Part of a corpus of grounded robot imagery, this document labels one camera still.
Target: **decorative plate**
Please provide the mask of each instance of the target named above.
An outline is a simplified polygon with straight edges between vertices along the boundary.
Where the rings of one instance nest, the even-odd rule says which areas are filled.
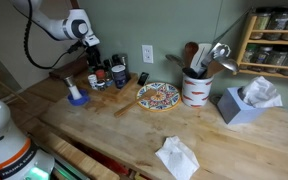
[[[136,94],[140,98],[148,89],[156,89],[157,94],[150,99],[143,99],[138,104],[149,111],[161,112],[173,109],[181,101],[181,96],[176,87],[167,83],[150,83],[143,86]]]

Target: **white napkin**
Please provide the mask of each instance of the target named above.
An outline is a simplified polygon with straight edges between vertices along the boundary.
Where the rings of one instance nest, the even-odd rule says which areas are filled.
[[[178,180],[189,180],[200,167],[194,152],[183,144],[177,136],[166,138],[163,147],[155,154]]]
[[[281,95],[275,86],[263,76],[256,77],[243,87],[242,100],[255,108],[283,106]]]

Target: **blue tissue box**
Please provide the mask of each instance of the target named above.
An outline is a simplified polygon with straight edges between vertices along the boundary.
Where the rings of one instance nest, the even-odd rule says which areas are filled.
[[[240,87],[227,88],[217,104],[226,124],[248,123],[255,120],[267,108],[254,108],[238,95]]]

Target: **smartphone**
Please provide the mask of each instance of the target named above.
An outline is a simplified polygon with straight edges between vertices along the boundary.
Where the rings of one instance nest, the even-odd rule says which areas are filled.
[[[137,81],[138,85],[144,86],[148,80],[148,78],[150,77],[150,75],[146,72],[142,72],[140,78]]]

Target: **wooden shelf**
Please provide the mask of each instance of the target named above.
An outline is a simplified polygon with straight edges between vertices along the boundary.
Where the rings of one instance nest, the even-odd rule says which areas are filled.
[[[288,30],[253,30],[254,24],[256,22],[257,16],[250,15],[248,16],[247,23],[244,30],[244,35],[242,38],[242,42],[240,45],[240,50],[238,51],[238,55],[236,58],[237,64],[240,65],[246,65],[246,66],[257,66],[257,67],[269,67],[269,68],[279,68],[279,69],[288,69],[288,66],[276,66],[276,65],[270,65],[270,64],[255,64],[255,63],[245,63],[242,62],[243,55],[246,49],[247,44],[253,43],[253,44],[272,44],[272,45],[288,45],[288,41],[284,40],[277,40],[277,41],[269,41],[269,40],[252,40],[250,39],[250,36],[252,33],[288,33]],[[250,70],[240,70],[239,73],[246,73],[246,74],[255,74],[260,76],[272,76],[272,77],[279,77],[279,78],[287,78],[288,76],[284,76],[279,73],[267,73],[267,72],[256,72],[256,71],[250,71]]]

